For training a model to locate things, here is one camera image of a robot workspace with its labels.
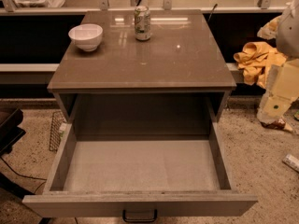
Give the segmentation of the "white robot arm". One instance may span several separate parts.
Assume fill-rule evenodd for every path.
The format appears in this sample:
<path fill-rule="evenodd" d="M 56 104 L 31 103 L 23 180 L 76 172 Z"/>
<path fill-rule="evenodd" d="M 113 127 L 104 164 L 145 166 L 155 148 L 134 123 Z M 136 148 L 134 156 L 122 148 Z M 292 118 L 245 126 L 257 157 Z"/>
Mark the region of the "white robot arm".
<path fill-rule="evenodd" d="M 266 80 L 257 119 L 273 126 L 299 97 L 299 0 L 293 0 L 283 11 L 276 36 L 279 52 L 287 56 L 283 65 L 272 65 Z"/>

